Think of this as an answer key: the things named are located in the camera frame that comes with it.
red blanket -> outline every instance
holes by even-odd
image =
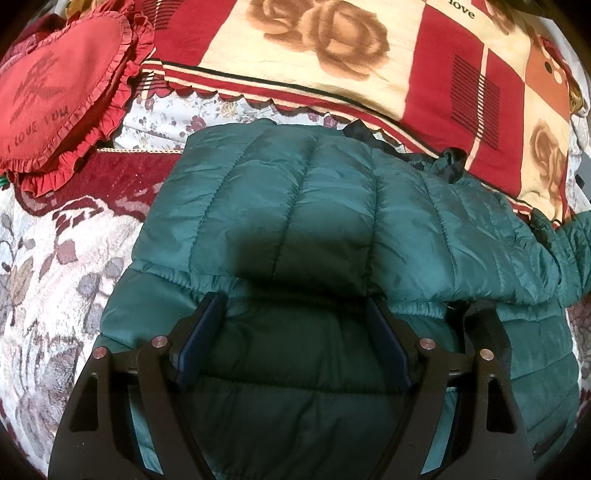
[[[163,85],[361,118],[561,222],[567,72],[502,0],[139,0]]]

